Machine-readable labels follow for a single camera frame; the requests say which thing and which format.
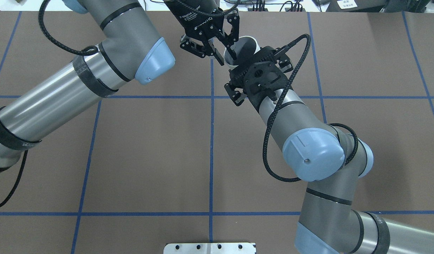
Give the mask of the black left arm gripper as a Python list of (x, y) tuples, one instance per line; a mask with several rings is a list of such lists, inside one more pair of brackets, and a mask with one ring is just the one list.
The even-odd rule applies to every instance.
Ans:
[[(214, 0), (182, 0), (181, 2), (192, 7), (195, 11), (208, 14), (223, 13), (223, 10), (218, 7)], [(181, 37), (180, 48), (202, 59), (206, 56), (214, 58), (221, 66), (224, 66), (223, 56), (209, 41), (216, 37), (225, 46), (232, 59), (237, 59), (234, 44), (238, 42), (239, 38), (240, 17), (238, 10), (233, 10), (226, 16), (209, 17), (191, 11), (176, 0), (165, 0), (164, 3), (184, 27), (185, 34)], [(224, 21), (227, 21), (231, 26), (229, 34), (224, 31)], [(205, 39), (204, 45), (192, 41), (191, 38)]]

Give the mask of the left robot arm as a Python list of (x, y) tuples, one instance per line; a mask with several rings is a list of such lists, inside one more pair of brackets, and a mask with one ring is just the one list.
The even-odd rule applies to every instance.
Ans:
[(44, 137), (135, 79), (147, 85), (176, 60), (137, 0), (65, 0), (90, 13), (106, 39), (0, 108), (0, 173)]

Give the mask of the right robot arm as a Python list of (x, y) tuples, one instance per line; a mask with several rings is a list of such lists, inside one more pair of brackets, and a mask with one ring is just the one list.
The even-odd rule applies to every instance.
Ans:
[(336, 124), (324, 124), (301, 98), (286, 89), (267, 89), (249, 95), (267, 126), (267, 144), (273, 137), (285, 162), (307, 182), (295, 237), (301, 254), (434, 254), (434, 232), (352, 209), (357, 181), (372, 168), (374, 156), (355, 134)]

